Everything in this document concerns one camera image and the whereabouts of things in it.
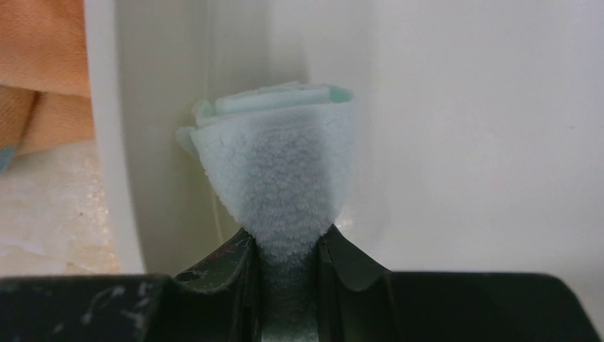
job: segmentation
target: orange towel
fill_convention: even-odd
[[[0,0],[0,84],[0,155],[94,138],[83,0]]]

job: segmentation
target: folded towel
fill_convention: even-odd
[[[0,172],[94,137],[83,0],[0,1]]]
[[[287,83],[194,109],[177,131],[262,260],[264,341],[317,341],[313,249],[340,213],[355,142],[353,94]]]

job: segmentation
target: washcloth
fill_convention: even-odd
[[[0,1],[0,172],[91,138],[83,0]]]
[[[287,83],[202,101],[194,114],[177,139],[259,246],[263,341],[317,341],[313,255],[347,195],[353,94]]]

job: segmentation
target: white plastic container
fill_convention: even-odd
[[[539,271],[604,329],[604,2],[88,0],[95,124],[124,272],[177,273],[237,229],[174,142],[200,98],[354,90],[339,224],[385,266]]]

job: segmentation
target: white surface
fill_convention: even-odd
[[[0,276],[120,270],[94,142],[15,158],[0,222]]]
[[[123,255],[139,234],[175,271],[220,240],[172,143],[198,98],[306,76],[363,103],[355,243],[394,269],[560,276],[604,329],[604,2],[115,3],[87,25]]]

